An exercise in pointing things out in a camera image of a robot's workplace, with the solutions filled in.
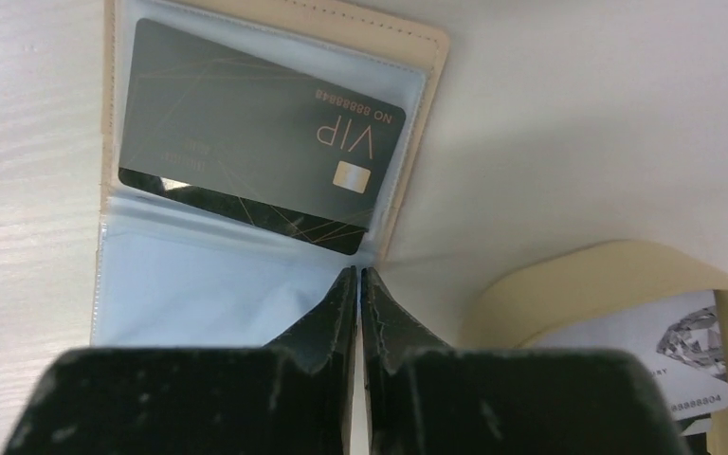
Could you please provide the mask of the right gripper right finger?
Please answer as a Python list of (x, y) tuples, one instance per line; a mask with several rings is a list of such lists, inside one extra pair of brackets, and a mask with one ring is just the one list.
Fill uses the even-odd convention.
[(361, 271), (359, 300), (370, 452), (416, 454), (415, 386), (405, 365), (450, 345), (396, 301), (373, 267)]

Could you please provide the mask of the beige oval tray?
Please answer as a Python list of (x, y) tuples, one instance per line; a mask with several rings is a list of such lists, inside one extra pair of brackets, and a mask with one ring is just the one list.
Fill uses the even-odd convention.
[[(647, 241), (583, 248), (515, 271), (491, 284), (465, 312), (466, 347), (526, 348), (585, 319), (694, 291), (715, 292), (728, 358), (728, 273)], [(728, 408), (717, 412), (710, 451), (728, 454)]]

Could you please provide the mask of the black VIP card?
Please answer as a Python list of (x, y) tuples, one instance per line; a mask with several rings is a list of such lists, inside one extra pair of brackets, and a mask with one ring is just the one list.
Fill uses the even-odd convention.
[(353, 255), (406, 120), (399, 106), (143, 18), (118, 179)]

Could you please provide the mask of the beige card holder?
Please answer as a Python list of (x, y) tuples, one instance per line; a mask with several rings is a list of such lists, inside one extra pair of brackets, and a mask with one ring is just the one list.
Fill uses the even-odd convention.
[[(104, 13), (93, 345), (263, 345), (312, 310), (342, 269), (385, 257), (446, 63), (442, 30), (342, 1), (108, 1)], [(135, 30), (143, 18), (404, 109), (407, 120), (357, 253), (119, 181)]]

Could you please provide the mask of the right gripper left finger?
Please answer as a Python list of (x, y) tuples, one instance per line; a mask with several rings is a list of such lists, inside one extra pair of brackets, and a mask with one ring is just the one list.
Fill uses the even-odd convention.
[(321, 301), (266, 344), (279, 356), (268, 402), (274, 454), (350, 452), (358, 271), (347, 267)]

